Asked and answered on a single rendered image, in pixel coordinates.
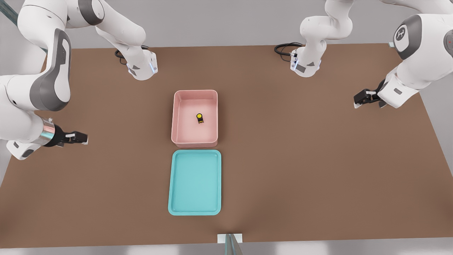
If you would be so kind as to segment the pale blue-green tray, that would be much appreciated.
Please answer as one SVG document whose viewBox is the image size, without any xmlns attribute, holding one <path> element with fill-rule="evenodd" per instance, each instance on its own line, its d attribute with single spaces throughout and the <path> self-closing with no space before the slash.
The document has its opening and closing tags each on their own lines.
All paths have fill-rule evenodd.
<svg viewBox="0 0 453 255">
<path fill-rule="evenodd" d="M 173 216 L 215 216 L 222 206 L 222 155 L 181 149 L 172 155 L 168 211 Z"/>
</svg>

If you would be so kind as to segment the pink plastic box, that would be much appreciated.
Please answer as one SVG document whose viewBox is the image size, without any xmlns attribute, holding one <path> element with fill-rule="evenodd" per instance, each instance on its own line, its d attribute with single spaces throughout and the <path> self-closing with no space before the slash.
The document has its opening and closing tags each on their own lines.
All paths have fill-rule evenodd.
<svg viewBox="0 0 453 255">
<path fill-rule="evenodd" d="M 198 113 L 204 123 L 197 122 Z M 171 140 L 179 148 L 215 147 L 218 118 L 215 90 L 179 90 L 174 94 Z"/>
</svg>

